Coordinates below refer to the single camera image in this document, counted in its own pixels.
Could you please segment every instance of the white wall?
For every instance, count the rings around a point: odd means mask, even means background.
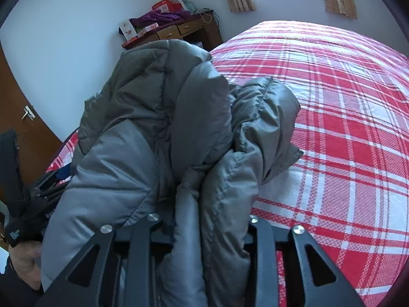
[[[20,0],[0,31],[5,56],[28,101],[58,138],[79,124],[123,51],[118,23],[159,0]]]
[[[8,258],[9,258],[9,253],[0,247],[0,273],[4,273],[6,269]]]
[[[327,13],[324,0],[254,0],[257,11],[248,13],[231,13],[226,0],[191,1],[215,10],[224,40],[266,20],[305,21],[358,32],[409,56],[409,43],[382,0],[355,0],[358,20]]]

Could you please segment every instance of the wooden desk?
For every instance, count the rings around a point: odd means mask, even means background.
[[[202,42],[206,51],[211,51],[223,43],[219,28],[215,21],[213,11],[192,15],[187,20],[179,20],[160,26],[148,32],[142,38],[129,40],[122,45],[125,49],[163,39],[181,39],[189,43]]]

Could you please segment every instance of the person's hand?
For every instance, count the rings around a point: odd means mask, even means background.
[[[14,271],[28,286],[38,291],[41,288],[40,268],[34,259],[41,256],[41,243],[22,242],[16,247],[9,247],[10,259]]]

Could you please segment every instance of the door handle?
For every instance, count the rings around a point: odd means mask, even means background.
[[[23,121],[25,117],[29,117],[31,121],[33,121],[36,118],[34,113],[31,111],[30,107],[28,107],[27,105],[26,107],[24,107],[24,115],[21,118],[21,121]]]

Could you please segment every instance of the desk drawer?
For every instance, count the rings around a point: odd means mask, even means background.
[[[181,39],[177,26],[172,25],[157,33],[159,39]]]
[[[188,32],[194,32],[203,27],[203,21],[202,19],[195,19],[194,21],[178,25],[177,27],[179,28],[181,35],[184,35]]]

